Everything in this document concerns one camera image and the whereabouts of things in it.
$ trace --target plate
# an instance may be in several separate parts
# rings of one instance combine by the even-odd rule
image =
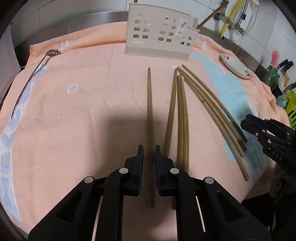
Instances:
[[[226,67],[229,68],[232,73],[246,80],[253,78],[251,71],[241,61],[225,53],[220,54],[220,56]]]

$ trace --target brush bristle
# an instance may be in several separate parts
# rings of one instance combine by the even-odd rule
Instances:
[[[278,64],[279,64],[279,58],[281,57],[280,53],[278,50],[274,50],[272,52],[272,57],[271,57],[271,66],[274,68],[277,68]]]

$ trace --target beige plastic basket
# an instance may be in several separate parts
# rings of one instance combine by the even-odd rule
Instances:
[[[188,59],[198,18],[173,9],[130,3],[126,54]]]

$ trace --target yellow hose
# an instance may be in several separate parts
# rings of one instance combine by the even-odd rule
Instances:
[[[241,5],[243,4],[243,2],[244,2],[244,0],[238,0],[238,2],[236,3],[234,9],[232,10],[231,14],[229,15],[230,21],[233,20],[234,16],[239,11],[239,9],[240,9]],[[224,26],[223,26],[223,28],[222,28],[222,30],[220,32],[221,38],[223,38],[224,33],[225,33],[225,31],[226,31],[226,29],[227,29],[228,26],[229,26],[228,23],[225,23],[224,24]]]

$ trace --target silver rivet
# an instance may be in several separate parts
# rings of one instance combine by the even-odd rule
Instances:
[[[178,173],[179,173],[179,169],[178,169],[178,168],[172,168],[172,169],[170,170],[170,172],[171,172],[172,174],[178,174]]]
[[[205,182],[206,182],[207,184],[213,184],[213,183],[214,183],[214,179],[211,178],[211,177],[207,177],[207,178],[205,179]]]
[[[85,183],[92,183],[93,180],[94,180],[94,179],[93,179],[92,177],[86,177],[86,178],[84,179],[84,182],[85,182]]]
[[[119,169],[119,172],[120,172],[121,174],[126,174],[126,173],[128,173],[128,169],[125,168],[125,167],[123,167],[123,168],[120,168],[120,169]]]

